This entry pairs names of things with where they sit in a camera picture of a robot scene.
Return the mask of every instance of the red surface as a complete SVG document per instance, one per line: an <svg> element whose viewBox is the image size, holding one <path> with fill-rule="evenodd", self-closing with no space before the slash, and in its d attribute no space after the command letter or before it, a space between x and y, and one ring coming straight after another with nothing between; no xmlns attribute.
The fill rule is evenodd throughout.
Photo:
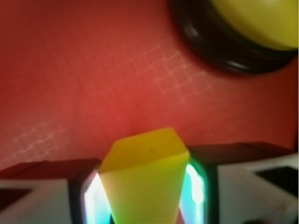
<svg viewBox="0 0 299 224"><path fill-rule="evenodd" d="M298 59L255 77L214 70L165 0L2 0L0 108L0 168L103 159L116 139L165 126L186 144L292 147Z"/></svg>

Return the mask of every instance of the white light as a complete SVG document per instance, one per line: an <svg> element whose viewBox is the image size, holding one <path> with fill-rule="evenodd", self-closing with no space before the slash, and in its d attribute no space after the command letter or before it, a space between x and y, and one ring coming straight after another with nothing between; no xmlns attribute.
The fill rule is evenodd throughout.
<svg viewBox="0 0 299 224"><path fill-rule="evenodd" d="M195 203L202 203L204 201L204 193L202 190L204 188L203 180L190 164L187 165L186 171L191 177L192 199Z"/></svg>
<svg viewBox="0 0 299 224"><path fill-rule="evenodd" d="M111 208L99 174L96 174L84 193L87 224L110 224Z"/></svg>

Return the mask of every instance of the red wall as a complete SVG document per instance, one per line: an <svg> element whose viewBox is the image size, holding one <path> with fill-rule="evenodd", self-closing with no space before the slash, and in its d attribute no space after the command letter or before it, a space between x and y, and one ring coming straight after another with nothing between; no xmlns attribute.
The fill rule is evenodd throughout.
<svg viewBox="0 0 299 224"><path fill-rule="evenodd" d="M186 144L292 147L298 59L234 77L195 58L165 0L0 1L0 168L103 158L113 141L172 126Z"/></svg>

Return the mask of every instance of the black rim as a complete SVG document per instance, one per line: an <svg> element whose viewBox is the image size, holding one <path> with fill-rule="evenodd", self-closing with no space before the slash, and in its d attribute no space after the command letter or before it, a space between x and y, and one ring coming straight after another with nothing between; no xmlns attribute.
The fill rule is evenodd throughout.
<svg viewBox="0 0 299 224"><path fill-rule="evenodd" d="M240 74L266 73L284 67L298 53L266 48L247 40L221 19L209 0L170 0L170 7L188 47L218 69Z"/></svg>

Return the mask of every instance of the yellow block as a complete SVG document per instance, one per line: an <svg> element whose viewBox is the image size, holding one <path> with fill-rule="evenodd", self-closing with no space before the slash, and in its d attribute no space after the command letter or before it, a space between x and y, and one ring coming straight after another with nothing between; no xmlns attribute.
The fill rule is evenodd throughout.
<svg viewBox="0 0 299 224"><path fill-rule="evenodd" d="M114 221L175 223L188 161L172 128L116 141L99 170Z"/></svg>
<svg viewBox="0 0 299 224"><path fill-rule="evenodd" d="M298 48L298 0L211 0L216 11L251 41L277 50Z"/></svg>

